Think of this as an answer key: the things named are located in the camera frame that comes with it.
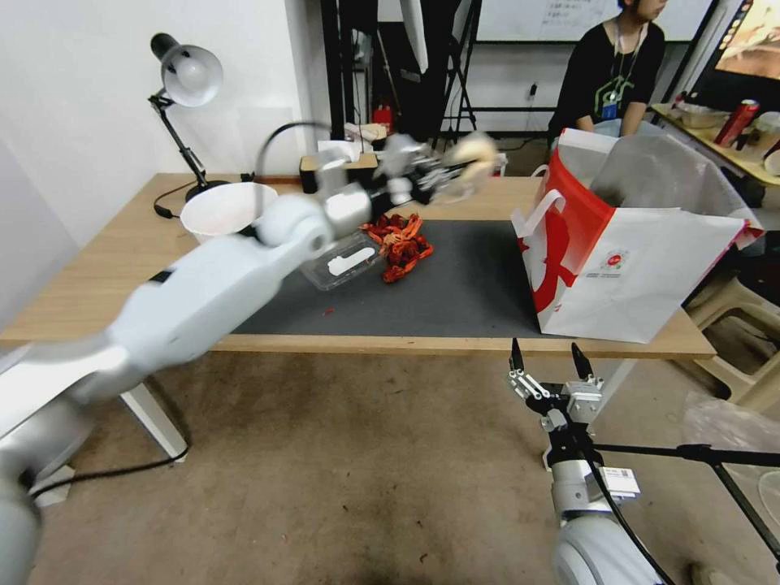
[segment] bag handle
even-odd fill
[[[536,168],[536,170],[535,170],[535,171],[533,171],[533,172],[531,173],[531,176],[532,176],[532,177],[535,177],[535,176],[544,176],[544,173],[546,173],[546,172],[548,171],[548,169],[549,169],[549,168],[550,168],[550,166],[549,166],[549,165],[539,165],[539,166]]]
[[[528,219],[523,216],[520,210],[515,210],[514,213],[512,213],[512,225],[514,226],[514,231],[518,235],[518,238],[530,236],[553,205],[559,211],[563,210],[563,207],[566,205],[566,199],[557,189],[548,191],[547,195],[545,195],[539,202],[539,205],[536,206],[536,209],[528,216]]]

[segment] white paper bag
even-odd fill
[[[667,136],[611,140],[565,130],[535,209],[512,222],[543,333],[647,343],[732,243],[762,231],[694,150]]]

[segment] crayfish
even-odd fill
[[[433,254],[433,246],[419,235],[423,221],[413,214],[404,219],[395,214],[382,215],[376,223],[366,223],[362,229],[379,244],[379,254],[388,263],[382,280],[390,284],[401,280],[417,266],[417,262]]]

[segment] lamp base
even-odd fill
[[[207,191],[211,189],[212,187],[217,187],[221,184],[230,184],[230,181],[206,181],[205,185],[195,185],[192,187],[186,195],[184,195],[184,200],[188,202],[190,199],[195,197],[196,195],[199,195],[203,193],[204,191]]]

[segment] desk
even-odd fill
[[[224,178],[235,180],[234,176]],[[152,201],[189,181],[189,175],[156,175],[0,335],[0,343],[21,345],[39,340],[67,340],[101,331],[119,313],[127,296],[197,244],[178,221],[158,217]],[[409,206],[404,213],[424,219],[509,221],[516,208],[530,211],[540,179],[495,178],[475,197],[451,206]],[[280,193],[297,184],[274,184]],[[180,199],[169,197],[173,210]],[[411,353],[509,355],[506,338],[381,336],[230,335],[216,351],[294,353]],[[529,354],[568,358],[571,340],[556,337],[518,339]],[[604,387],[604,402],[631,371],[636,359],[709,359],[715,351],[699,329],[679,311],[649,344],[577,340],[590,358],[622,358]],[[166,451],[179,453],[184,441],[143,386],[122,398]]]
[[[743,174],[750,175],[764,185],[780,186],[780,177],[770,175],[764,169],[762,161],[746,158],[738,150],[723,148],[715,144],[714,140],[721,131],[720,126],[704,129],[687,128],[681,120],[670,115],[671,106],[669,104],[653,104],[650,106],[650,109],[655,114],[658,114],[666,124],[679,130],[683,135],[693,138],[696,144],[702,145],[709,152],[716,154],[730,165],[737,167]]]

